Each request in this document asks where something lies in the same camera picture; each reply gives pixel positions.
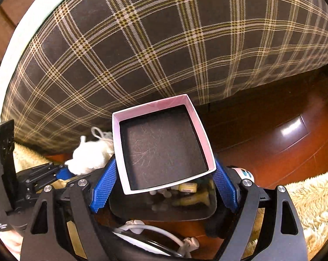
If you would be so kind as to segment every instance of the white plush toy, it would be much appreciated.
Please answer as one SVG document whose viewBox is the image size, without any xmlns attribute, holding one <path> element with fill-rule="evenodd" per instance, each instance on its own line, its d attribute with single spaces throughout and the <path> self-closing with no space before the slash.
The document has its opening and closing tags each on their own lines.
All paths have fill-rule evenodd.
<svg viewBox="0 0 328 261">
<path fill-rule="evenodd" d="M 91 132 L 99 140 L 86 142 L 86 137 L 81 136 L 72 159 L 65 162 L 70 172 L 75 175 L 86 175 L 103 168 L 115 152 L 111 132 L 102 132 L 97 127 L 92 127 Z"/>
</svg>

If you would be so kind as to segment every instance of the wooden floor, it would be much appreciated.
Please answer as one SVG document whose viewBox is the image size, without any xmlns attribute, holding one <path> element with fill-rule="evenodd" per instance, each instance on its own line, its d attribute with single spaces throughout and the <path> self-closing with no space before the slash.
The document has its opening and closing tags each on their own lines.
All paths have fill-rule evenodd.
<svg viewBox="0 0 328 261">
<path fill-rule="evenodd" d="M 252 172 L 262 187 L 297 182 L 328 171 L 328 66 L 241 91 L 198 112 L 221 162 Z M 151 223 L 195 236 L 199 259 L 213 258 L 221 239 L 204 222 Z"/>
</svg>

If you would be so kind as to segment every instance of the silver bolt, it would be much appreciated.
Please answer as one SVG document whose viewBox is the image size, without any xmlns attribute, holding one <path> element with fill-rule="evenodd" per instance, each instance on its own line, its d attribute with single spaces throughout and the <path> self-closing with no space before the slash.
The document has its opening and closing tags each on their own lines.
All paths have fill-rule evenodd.
<svg viewBox="0 0 328 261">
<path fill-rule="evenodd" d="M 86 179 L 80 179 L 80 180 L 78 181 L 78 185 L 79 185 L 79 186 L 85 186 L 87 183 L 88 183 L 88 182 L 87 182 Z"/>
<path fill-rule="evenodd" d="M 250 181 L 249 179 L 244 179 L 243 180 L 243 185 L 244 186 L 251 186 L 252 185 L 252 181 Z"/>
<path fill-rule="evenodd" d="M 43 188 L 44 192 L 50 192 L 52 190 L 52 186 L 48 185 Z"/>
<path fill-rule="evenodd" d="M 278 186 L 278 191 L 285 192 L 286 188 L 284 186 Z"/>
</svg>

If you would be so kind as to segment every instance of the small bottle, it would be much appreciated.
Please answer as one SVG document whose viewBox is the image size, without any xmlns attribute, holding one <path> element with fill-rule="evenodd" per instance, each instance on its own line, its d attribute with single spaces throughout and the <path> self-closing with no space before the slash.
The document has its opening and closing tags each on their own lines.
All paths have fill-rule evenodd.
<svg viewBox="0 0 328 261">
<path fill-rule="evenodd" d="M 165 198 L 171 197 L 171 192 L 168 191 L 166 188 L 158 189 L 158 190 L 151 190 L 149 194 L 156 195 L 157 193 L 162 194 Z"/>
<path fill-rule="evenodd" d="M 185 182 L 171 187 L 171 189 L 173 190 L 178 190 L 181 192 L 190 192 L 190 193 L 196 193 L 197 188 L 198 188 L 198 184 L 196 182 Z"/>
<path fill-rule="evenodd" d="M 209 192 L 202 191 L 195 193 L 190 196 L 181 197 L 180 199 L 175 199 L 172 201 L 172 206 L 189 206 L 197 203 L 204 203 L 206 206 L 210 206 Z"/>
</svg>

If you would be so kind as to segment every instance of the plaid pillow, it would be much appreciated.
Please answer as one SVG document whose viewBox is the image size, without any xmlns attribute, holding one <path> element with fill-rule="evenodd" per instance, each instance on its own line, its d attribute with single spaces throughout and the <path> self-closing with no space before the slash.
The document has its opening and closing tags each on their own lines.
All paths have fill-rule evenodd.
<svg viewBox="0 0 328 261">
<path fill-rule="evenodd" d="M 72 151 L 117 110 L 187 93 L 201 105 L 328 63 L 324 0 L 64 0 L 23 53 L 2 120 Z"/>
</svg>

